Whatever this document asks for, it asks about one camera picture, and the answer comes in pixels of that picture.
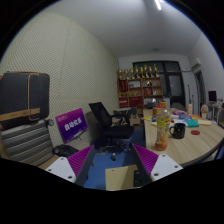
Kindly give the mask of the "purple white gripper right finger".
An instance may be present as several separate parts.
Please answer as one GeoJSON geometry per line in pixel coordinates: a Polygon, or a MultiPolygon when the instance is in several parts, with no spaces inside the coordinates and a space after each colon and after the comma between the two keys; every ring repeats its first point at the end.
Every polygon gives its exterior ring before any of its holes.
{"type": "Polygon", "coordinates": [[[176,163],[167,154],[157,155],[136,144],[134,144],[133,147],[152,181],[157,181],[182,169],[182,166],[176,163]]]}

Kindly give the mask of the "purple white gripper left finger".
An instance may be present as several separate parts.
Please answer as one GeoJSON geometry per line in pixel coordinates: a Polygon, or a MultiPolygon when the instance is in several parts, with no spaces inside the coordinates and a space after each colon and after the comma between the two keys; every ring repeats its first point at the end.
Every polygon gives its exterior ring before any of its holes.
{"type": "Polygon", "coordinates": [[[94,147],[88,146],[70,157],[59,157],[46,171],[72,183],[84,183],[94,158],[94,147]]]}

